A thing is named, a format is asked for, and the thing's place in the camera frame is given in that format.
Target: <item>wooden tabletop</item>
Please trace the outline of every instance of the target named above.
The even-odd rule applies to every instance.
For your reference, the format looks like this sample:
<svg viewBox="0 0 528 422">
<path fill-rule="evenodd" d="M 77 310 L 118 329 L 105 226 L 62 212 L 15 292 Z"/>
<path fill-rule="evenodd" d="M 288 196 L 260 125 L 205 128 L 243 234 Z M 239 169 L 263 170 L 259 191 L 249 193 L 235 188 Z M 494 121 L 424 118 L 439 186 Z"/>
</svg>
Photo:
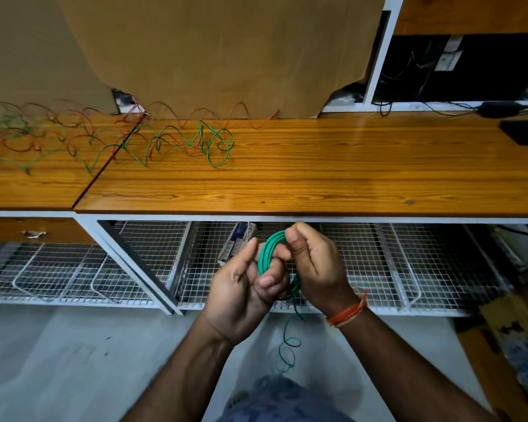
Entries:
<svg viewBox="0 0 528 422">
<path fill-rule="evenodd" d="M 100 150 L 133 129 L 133 120 L 122 118 L 94 115 L 88 121 L 63 116 L 64 126 L 32 118 L 31 130 L 24 132 L 12 132 L 0 122 L 0 210 L 72 210 L 112 155 L 111 148 Z M 9 127 L 25 126 L 11 121 Z M 82 136 L 88 133 L 97 138 L 89 143 L 89 137 Z"/>
<path fill-rule="evenodd" d="M 129 150 L 171 121 L 151 120 Z M 218 127 L 215 121 L 209 122 Z M 144 167 L 120 151 L 77 212 L 167 214 L 528 216 L 528 147 L 476 115 L 392 113 L 231 121 L 229 159 L 162 144 Z M 197 132 L 197 122 L 183 131 Z M 210 156 L 222 157 L 215 144 Z"/>
</svg>

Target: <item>gray floor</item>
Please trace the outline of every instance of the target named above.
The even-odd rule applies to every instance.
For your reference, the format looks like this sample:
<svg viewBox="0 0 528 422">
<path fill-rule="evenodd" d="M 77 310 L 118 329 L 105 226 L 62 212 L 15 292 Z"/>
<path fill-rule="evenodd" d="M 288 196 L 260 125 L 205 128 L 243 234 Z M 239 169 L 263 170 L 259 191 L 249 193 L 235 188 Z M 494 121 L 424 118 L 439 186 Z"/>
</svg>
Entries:
<svg viewBox="0 0 528 422">
<path fill-rule="evenodd" d="M 0 305 L 0 421 L 117 421 L 195 319 L 148 309 Z M 270 374 L 287 315 L 272 314 L 233 351 L 204 421 L 232 392 Z M 438 369 L 488 406 L 450 321 L 385 317 Z M 288 377 L 323 391 L 361 421 L 394 420 L 341 334 L 319 317 L 292 320 L 301 338 Z"/>
</svg>

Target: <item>power adapter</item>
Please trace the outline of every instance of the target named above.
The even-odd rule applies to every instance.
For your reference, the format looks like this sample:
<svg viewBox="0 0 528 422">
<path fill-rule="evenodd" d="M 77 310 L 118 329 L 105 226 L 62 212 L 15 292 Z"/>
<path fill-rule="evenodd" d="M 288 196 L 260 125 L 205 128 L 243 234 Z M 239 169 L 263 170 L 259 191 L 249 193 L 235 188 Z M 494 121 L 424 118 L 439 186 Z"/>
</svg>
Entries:
<svg viewBox="0 0 528 422">
<path fill-rule="evenodd" d="M 483 102 L 476 112 L 485 118 L 507 118 L 518 115 L 524 106 L 513 101 Z"/>
</svg>

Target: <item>drawer handle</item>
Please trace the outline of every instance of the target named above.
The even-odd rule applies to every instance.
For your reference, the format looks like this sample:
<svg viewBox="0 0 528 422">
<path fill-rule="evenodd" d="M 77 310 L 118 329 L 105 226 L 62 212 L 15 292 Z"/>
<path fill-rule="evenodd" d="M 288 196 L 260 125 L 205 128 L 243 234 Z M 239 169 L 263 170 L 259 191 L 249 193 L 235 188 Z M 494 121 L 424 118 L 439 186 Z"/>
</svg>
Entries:
<svg viewBox="0 0 528 422">
<path fill-rule="evenodd" d="M 45 234 L 47 234 L 47 231 L 24 231 L 23 232 L 23 236 L 27 238 L 28 240 L 35 240 L 35 239 L 41 238 Z"/>
</svg>

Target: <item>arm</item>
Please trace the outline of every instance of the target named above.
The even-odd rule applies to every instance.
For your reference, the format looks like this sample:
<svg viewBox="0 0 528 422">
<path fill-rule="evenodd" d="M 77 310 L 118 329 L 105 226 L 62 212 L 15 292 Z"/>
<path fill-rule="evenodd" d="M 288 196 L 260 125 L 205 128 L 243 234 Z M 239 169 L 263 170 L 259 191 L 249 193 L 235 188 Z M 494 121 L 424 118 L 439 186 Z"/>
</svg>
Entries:
<svg viewBox="0 0 528 422">
<path fill-rule="evenodd" d="M 330 239 L 303 222 L 285 236 L 301 290 L 321 312 L 332 317 L 360 301 Z M 397 421 L 497 421 L 369 309 L 340 331 Z"/>
<path fill-rule="evenodd" d="M 270 269 L 258 276 L 256 239 L 213 277 L 204 310 L 122 422 L 198 422 L 233 347 L 245 340 L 285 293 L 291 258 L 276 247 Z"/>
</svg>

